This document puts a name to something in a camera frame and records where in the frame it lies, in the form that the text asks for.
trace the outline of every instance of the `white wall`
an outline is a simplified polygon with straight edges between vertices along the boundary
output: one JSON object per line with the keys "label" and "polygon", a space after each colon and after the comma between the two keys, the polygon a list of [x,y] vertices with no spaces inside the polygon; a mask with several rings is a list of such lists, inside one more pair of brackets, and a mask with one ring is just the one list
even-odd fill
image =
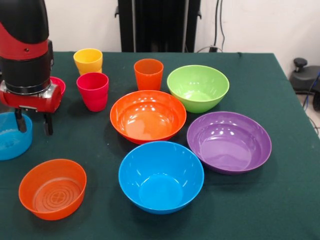
{"label": "white wall", "polygon": [[[45,0],[55,51],[120,52],[117,0]],[[201,0],[195,50],[214,42],[216,0]],[[224,0],[225,52],[275,53],[288,76],[292,60],[320,65],[319,0]],[[219,32],[218,46],[222,35]]]}
{"label": "white wall", "polygon": [[45,0],[54,51],[121,52],[118,0]]}
{"label": "white wall", "polygon": [[[214,43],[215,7],[216,0],[201,0],[195,50]],[[319,0],[224,0],[224,51],[275,53],[287,76],[295,57],[320,65],[319,13]]]}

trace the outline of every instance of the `green bowl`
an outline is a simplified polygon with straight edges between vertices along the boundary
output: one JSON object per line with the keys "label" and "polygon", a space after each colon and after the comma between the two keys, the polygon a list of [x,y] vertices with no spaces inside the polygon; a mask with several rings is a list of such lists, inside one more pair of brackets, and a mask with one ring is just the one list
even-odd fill
{"label": "green bowl", "polygon": [[179,67],[169,74],[166,83],[185,109],[195,114],[212,109],[229,90],[229,81],[222,72],[202,65]]}

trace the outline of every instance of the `purple bowl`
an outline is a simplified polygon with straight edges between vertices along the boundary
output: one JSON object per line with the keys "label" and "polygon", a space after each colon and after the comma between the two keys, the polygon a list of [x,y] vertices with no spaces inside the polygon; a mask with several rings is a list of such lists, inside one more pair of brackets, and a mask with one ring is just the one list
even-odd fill
{"label": "purple bowl", "polygon": [[228,111],[198,117],[189,126],[186,138],[206,166],[229,175],[260,167],[272,149],[271,139],[259,123]]}

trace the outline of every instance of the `blue container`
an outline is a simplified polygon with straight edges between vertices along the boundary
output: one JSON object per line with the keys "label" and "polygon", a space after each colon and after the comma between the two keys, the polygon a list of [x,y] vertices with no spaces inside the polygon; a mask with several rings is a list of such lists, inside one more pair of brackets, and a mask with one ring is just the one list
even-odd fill
{"label": "blue container", "polygon": [[204,184],[204,169],[186,147],[168,141],[140,145],[119,168],[124,194],[152,214],[170,214],[190,203]]}
{"label": "blue container", "polygon": [[32,121],[24,115],[26,132],[18,130],[13,112],[0,114],[0,161],[13,159],[23,154],[32,142]]}

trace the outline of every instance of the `green tablecloth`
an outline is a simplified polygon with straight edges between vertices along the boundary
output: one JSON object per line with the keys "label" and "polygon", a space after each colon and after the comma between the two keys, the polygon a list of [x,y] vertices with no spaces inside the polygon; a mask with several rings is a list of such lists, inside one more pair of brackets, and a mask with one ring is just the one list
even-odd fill
{"label": "green tablecloth", "polygon": [[[109,76],[104,111],[89,112],[76,86],[79,76],[72,52],[56,52],[52,75],[66,82],[53,115],[54,135],[45,136],[43,116],[29,112],[33,142],[18,158],[0,162],[0,238],[7,239],[320,239],[320,141],[273,54],[104,53]],[[183,65],[207,65],[228,77],[230,90],[212,111],[233,111],[258,121],[272,140],[265,165],[242,175],[205,169],[200,194],[179,212],[152,215],[122,193],[118,169],[136,145],[112,127],[115,101],[137,90],[133,64],[142,58],[164,63],[166,78]],[[171,139],[187,146],[190,123]],[[80,163],[87,173],[80,208],[59,221],[44,221],[19,202],[18,187],[34,166],[55,158]]]}

